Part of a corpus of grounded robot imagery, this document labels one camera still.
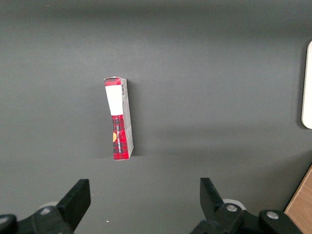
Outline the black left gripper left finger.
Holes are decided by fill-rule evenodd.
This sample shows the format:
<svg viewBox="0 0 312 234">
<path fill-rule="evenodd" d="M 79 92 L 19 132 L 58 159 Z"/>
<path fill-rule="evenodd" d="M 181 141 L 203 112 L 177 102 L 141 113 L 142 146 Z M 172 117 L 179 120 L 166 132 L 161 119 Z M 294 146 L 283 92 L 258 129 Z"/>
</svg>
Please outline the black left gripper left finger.
<svg viewBox="0 0 312 234">
<path fill-rule="evenodd" d="M 56 204 L 19 221 L 19 234 L 73 234 L 91 204 L 88 179 L 80 179 Z"/>
</svg>

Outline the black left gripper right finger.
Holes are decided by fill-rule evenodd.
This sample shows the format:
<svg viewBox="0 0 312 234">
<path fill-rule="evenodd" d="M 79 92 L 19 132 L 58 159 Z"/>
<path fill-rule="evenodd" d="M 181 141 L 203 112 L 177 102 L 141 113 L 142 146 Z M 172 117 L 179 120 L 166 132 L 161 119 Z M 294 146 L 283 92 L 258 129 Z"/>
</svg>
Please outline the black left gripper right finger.
<svg viewBox="0 0 312 234">
<path fill-rule="evenodd" d="M 257 234 L 257 217 L 239 205 L 223 201 L 210 178 L 200 179 L 200 205 L 205 220 L 193 234 Z"/>
</svg>

